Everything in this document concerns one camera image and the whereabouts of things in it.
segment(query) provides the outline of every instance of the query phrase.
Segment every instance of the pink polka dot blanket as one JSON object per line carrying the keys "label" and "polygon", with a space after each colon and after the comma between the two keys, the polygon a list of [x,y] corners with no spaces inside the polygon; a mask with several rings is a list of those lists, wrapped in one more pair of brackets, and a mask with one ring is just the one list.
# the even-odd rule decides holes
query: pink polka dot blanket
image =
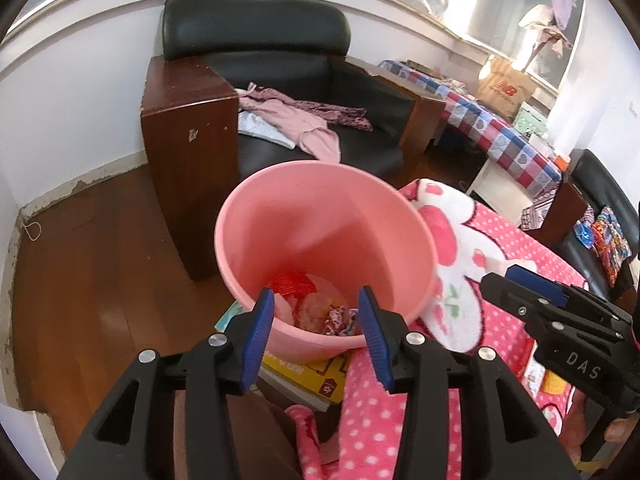
{"label": "pink polka dot blanket", "polygon": [[[533,341],[522,322],[482,299],[479,282],[488,272],[504,274],[514,263],[568,285],[583,286],[584,279],[516,226],[451,187],[421,179],[400,193],[431,229],[438,253],[436,294],[411,329],[457,352],[472,352],[479,346],[494,348],[559,434],[568,411],[571,386],[565,386],[561,394],[550,394],[540,388],[542,377],[536,387],[528,382],[534,381],[526,372]],[[296,423],[305,480],[391,479],[405,405],[406,395],[391,396],[376,380],[367,349],[355,351],[342,403],[337,460],[324,463],[327,460],[318,445],[311,410],[303,406],[287,410]],[[451,390],[447,480],[460,478],[461,448],[459,395],[457,390]]]}

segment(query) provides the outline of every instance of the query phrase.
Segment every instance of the paper bag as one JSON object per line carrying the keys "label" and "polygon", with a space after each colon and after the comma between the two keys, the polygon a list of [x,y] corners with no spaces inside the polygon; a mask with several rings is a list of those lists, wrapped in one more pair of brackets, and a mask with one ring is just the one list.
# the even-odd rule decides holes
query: paper bag
{"label": "paper bag", "polygon": [[514,70],[509,61],[494,57],[491,72],[478,82],[478,100],[501,117],[513,121],[520,105],[538,86],[526,74]]}

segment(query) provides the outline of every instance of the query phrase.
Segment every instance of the white cord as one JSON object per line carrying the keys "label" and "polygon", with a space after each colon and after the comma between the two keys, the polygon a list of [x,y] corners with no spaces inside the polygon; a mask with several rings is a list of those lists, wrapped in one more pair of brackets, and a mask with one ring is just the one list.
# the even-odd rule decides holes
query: white cord
{"label": "white cord", "polygon": [[[34,242],[38,238],[40,238],[40,235],[42,234],[42,226],[40,225],[40,222],[31,222],[30,224],[25,225],[24,224],[24,220],[22,220],[22,217],[20,216],[20,223],[22,224],[22,228],[24,229],[24,231],[27,233],[27,236],[29,237],[29,240]],[[35,238],[33,236],[31,236],[31,233],[29,232],[29,227],[31,227],[33,225],[37,225],[38,229],[39,229],[38,235]]]}

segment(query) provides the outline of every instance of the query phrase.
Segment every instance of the brown pants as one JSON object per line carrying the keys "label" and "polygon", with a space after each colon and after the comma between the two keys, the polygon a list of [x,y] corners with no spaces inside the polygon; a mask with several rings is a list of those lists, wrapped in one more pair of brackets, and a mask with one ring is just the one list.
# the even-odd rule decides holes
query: brown pants
{"label": "brown pants", "polygon": [[[184,392],[175,396],[176,480],[188,480],[184,446]],[[280,408],[252,393],[226,398],[242,480],[302,480],[296,427]]]}

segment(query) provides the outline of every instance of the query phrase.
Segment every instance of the stack of books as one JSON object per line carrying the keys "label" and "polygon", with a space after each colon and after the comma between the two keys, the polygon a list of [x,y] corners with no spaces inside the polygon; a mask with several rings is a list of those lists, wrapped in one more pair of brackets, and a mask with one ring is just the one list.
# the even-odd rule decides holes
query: stack of books
{"label": "stack of books", "polygon": [[[236,301],[216,323],[216,330],[224,332],[231,318],[242,312],[242,306]],[[348,354],[296,365],[266,351],[258,376],[293,402],[325,412],[332,403],[342,401],[348,365]]]}

